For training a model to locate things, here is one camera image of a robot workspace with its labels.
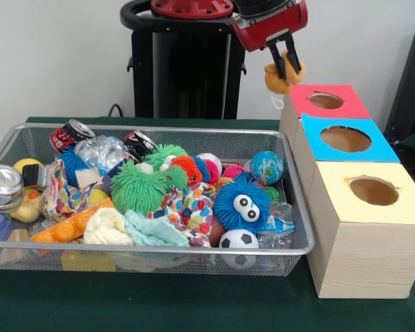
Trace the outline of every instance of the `pink lid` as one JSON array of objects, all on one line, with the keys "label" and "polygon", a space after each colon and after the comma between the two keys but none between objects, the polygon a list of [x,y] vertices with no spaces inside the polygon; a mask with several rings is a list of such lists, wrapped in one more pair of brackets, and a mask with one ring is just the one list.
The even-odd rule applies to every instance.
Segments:
[{"label": "pink lid", "polygon": [[350,85],[292,85],[290,98],[298,118],[303,113],[319,118],[371,118]]}]

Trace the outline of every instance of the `green fuzzy ball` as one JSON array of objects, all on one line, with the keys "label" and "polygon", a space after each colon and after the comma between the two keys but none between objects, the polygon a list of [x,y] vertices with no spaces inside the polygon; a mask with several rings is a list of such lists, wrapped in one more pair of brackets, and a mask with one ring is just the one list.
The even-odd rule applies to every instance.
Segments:
[{"label": "green fuzzy ball", "polygon": [[279,202],[279,192],[274,187],[266,187],[266,192],[268,193],[270,199],[272,200],[272,203],[278,203]]},{"label": "green fuzzy ball", "polygon": [[166,188],[168,192],[172,191],[171,186],[174,185],[178,190],[183,190],[187,186],[189,178],[186,171],[178,165],[168,168],[166,174]]},{"label": "green fuzzy ball", "polygon": [[112,178],[112,201],[123,214],[127,210],[133,210],[146,215],[160,207],[166,195],[165,183],[164,173],[145,174],[129,161]]},{"label": "green fuzzy ball", "polygon": [[154,168],[154,171],[157,172],[160,170],[160,166],[164,163],[166,157],[168,156],[187,156],[187,152],[178,145],[159,144],[157,146],[157,152],[155,152],[154,154],[147,154],[143,161],[145,163],[151,164]]}]

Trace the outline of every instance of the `white wall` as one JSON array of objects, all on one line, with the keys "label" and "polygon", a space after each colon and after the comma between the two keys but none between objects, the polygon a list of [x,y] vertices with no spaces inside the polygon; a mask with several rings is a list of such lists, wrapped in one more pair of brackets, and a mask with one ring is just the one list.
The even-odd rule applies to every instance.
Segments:
[{"label": "white wall", "polygon": [[[0,137],[28,116],[133,115],[127,0],[0,1]],[[305,83],[352,84],[383,127],[415,30],[415,0],[307,0],[295,34]],[[264,86],[268,50],[246,55],[240,118],[278,118]]]}]

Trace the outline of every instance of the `black cable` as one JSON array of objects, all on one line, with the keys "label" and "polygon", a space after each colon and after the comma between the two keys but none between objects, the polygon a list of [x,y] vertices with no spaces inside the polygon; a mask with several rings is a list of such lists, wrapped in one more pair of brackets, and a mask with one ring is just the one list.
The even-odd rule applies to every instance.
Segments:
[{"label": "black cable", "polygon": [[112,116],[112,112],[113,112],[114,109],[117,109],[118,110],[118,114],[120,114],[120,117],[123,118],[123,116],[124,116],[123,115],[123,111],[122,111],[122,109],[121,109],[121,107],[120,107],[119,104],[112,105],[111,109],[109,109],[108,116]]}]

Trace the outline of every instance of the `wire mesh basket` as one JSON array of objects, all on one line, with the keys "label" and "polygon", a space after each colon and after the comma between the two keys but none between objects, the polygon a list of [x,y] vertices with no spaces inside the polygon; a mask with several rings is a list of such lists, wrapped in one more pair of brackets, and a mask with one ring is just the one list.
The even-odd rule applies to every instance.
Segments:
[{"label": "wire mesh basket", "polygon": [[[12,128],[0,143],[0,164],[14,165],[22,158],[48,164],[58,156],[49,136],[61,124],[22,124]],[[72,243],[0,241],[0,269],[87,270],[145,273],[196,273],[209,275],[287,276],[314,240],[311,223],[292,153],[285,136],[276,131],[186,129],[161,127],[90,126],[96,135],[123,139],[134,129],[157,143],[181,145],[189,155],[211,152],[221,160],[242,165],[262,150],[279,154],[286,173],[277,184],[294,205],[295,231],[289,249],[175,248],[109,246]],[[31,224],[12,220],[14,229]],[[39,255],[45,250],[47,255]]]}]

